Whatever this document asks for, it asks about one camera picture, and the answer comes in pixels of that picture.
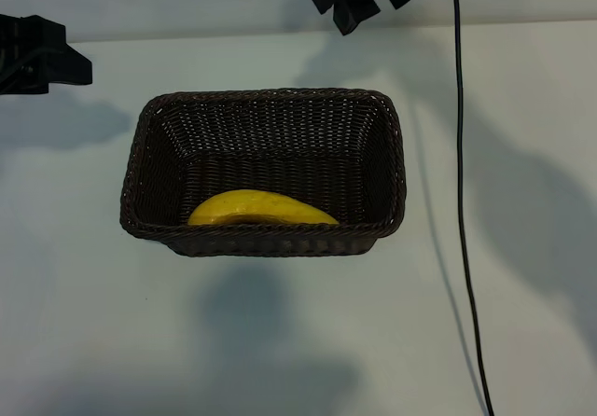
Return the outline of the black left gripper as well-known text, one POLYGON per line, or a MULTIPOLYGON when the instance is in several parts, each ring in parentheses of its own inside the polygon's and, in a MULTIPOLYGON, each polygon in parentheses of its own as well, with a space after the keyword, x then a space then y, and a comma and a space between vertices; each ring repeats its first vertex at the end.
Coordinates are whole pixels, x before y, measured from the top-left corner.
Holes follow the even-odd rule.
POLYGON ((46 94, 50 84, 90 85, 91 61, 66 47, 63 24, 38 15, 1 15, 1 94, 46 94))

